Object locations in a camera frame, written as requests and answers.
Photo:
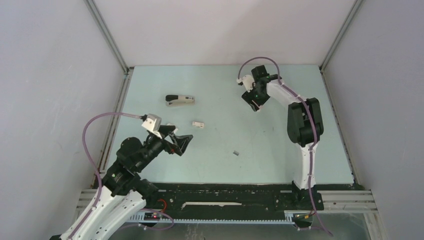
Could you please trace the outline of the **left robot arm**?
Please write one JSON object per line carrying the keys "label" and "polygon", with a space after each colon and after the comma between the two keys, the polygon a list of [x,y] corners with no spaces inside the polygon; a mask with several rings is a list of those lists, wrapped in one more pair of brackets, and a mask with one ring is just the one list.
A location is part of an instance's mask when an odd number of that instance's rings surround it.
{"label": "left robot arm", "polygon": [[52,240],[107,240],[141,209],[153,208],[159,189],[140,173],[161,152],[182,156],[193,135],[175,135],[174,125],[161,125],[160,137],[149,132],[146,140],[128,137],[116,160],[101,179],[95,196],[73,225]]}

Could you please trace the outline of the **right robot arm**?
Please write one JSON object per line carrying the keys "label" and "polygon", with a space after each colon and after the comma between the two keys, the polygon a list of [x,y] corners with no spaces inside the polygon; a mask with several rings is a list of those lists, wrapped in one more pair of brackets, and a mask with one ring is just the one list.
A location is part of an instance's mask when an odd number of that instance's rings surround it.
{"label": "right robot arm", "polygon": [[287,135],[298,147],[299,169],[293,184],[297,191],[291,194],[291,204],[304,209],[311,202],[315,181],[315,158],[318,143],[324,133],[320,102],[317,98],[304,98],[291,89],[277,74],[269,74],[264,65],[250,74],[238,75],[237,84],[245,88],[241,98],[258,112],[270,99],[275,99],[287,109]]}

